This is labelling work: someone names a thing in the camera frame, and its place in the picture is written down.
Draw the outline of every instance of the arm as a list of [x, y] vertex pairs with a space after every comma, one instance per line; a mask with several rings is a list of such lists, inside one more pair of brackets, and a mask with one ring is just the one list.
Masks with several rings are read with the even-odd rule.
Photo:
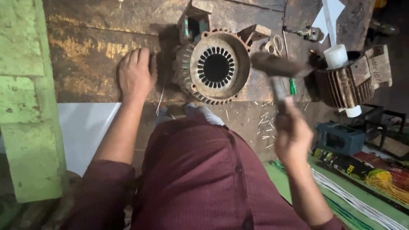
[[291, 98], [286, 99], [285, 111], [285, 115], [279, 115], [276, 119], [276, 154], [288, 175], [295, 212], [308, 225], [320, 226], [329, 222], [333, 214], [315, 184], [307, 163], [313, 133]]
[[142, 107], [156, 82], [149, 50], [135, 50], [119, 66], [122, 105], [82, 178], [63, 229], [123, 229], [123, 209], [135, 170], [131, 166]]
[[156, 83], [156, 62], [149, 73], [149, 50], [128, 53], [119, 65], [122, 105], [102, 139], [93, 160], [111, 160], [131, 164], [142, 107]]

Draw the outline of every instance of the scissors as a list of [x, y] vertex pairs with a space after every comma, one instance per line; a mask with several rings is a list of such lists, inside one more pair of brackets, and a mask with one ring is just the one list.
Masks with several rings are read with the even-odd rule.
[[264, 48], [268, 53], [281, 57], [281, 52], [283, 51], [283, 39], [280, 37], [280, 35], [275, 35], [273, 40], [268, 41]]

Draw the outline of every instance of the maroon shirt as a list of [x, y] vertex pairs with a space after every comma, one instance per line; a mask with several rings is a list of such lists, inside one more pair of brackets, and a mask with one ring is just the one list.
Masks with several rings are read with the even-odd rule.
[[[122, 229], [132, 166], [93, 161], [67, 229]], [[158, 125], [145, 152], [131, 229], [309, 229], [250, 146], [202, 114]], [[318, 229], [342, 229], [333, 218]]]

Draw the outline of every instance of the wooden workbench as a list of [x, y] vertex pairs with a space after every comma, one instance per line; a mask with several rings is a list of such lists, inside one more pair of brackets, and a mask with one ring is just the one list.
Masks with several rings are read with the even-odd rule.
[[[117, 64], [131, 49], [148, 47], [157, 54], [159, 79], [147, 101], [187, 101], [188, 96], [171, 83], [173, 49], [178, 44], [176, 23], [189, 0], [44, 0], [50, 55], [58, 102], [118, 102]], [[346, 8], [338, 19], [338, 43], [359, 50], [372, 15], [367, 1], [342, 0]], [[250, 25], [270, 28], [272, 36], [283, 37], [283, 23], [312, 24], [320, 0], [213, 0], [212, 29], [238, 32]], [[295, 34], [286, 34], [289, 57], [306, 62], [310, 49], [329, 47], [311, 43]], [[267, 39], [254, 42], [252, 52]], [[298, 97], [310, 100], [303, 81], [296, 81]], [[244, 101], [272, 101], [263, 73], [252, 70], [243, 89]]]

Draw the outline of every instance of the green screwdriver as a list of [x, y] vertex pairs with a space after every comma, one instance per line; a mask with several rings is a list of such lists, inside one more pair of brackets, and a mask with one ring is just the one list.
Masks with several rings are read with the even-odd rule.
[[290, 78], [290, 94], [291, 95], [296, 95], [297, 94], [297, 89], [295, 88], [295, 83], [294, 83], [294, 78]]

